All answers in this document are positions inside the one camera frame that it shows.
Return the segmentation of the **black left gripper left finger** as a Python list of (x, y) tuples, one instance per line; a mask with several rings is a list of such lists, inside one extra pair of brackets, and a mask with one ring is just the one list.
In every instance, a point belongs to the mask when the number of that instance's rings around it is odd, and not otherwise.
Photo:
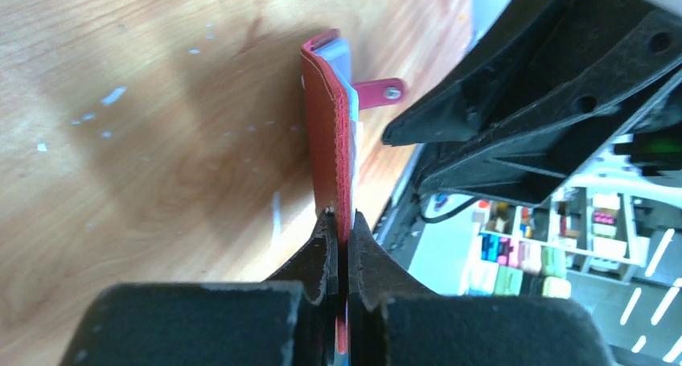
[(64, 365), (328, 365), (339, 303), (335, 218), (261, 282), (121, 283), (85, 311)]

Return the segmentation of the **red leather card holder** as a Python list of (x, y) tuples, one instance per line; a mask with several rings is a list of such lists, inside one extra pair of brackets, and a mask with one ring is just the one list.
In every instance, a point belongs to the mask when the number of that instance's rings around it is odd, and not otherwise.
[(347, 245), (355, 221), (353, 195), (359, 172), (357, 152), (363, 126), (359, 112), (401, 102), (407, 85), (400, 78), (353, 82), (351, 49), (337, 29), (301, 47), (302, 86), (316, 212), (335, 218), (339, 250), (339, 302), (335, 307), (336, 349), (348, 349)]

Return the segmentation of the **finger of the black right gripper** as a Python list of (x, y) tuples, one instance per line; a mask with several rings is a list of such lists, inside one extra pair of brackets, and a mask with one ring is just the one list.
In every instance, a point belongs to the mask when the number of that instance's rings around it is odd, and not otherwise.
[(577, 0), (511, 0), (441, 82), (386, 125), (386, 146), (464, 142), (479, 134), (523, 68)]
[(438, 147), (415, 188), (539, 205), (680, 82), (681, 21), (653, 10), (572, 80), (462, 145)]

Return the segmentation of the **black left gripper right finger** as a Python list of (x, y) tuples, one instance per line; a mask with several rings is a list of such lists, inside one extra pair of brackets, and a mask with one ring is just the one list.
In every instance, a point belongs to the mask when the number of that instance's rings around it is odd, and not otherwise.
[(357, 214), (348, 240), (353, 365), (612, 365), (589, 313), (563, 298), (436, 294), (374, 240)]

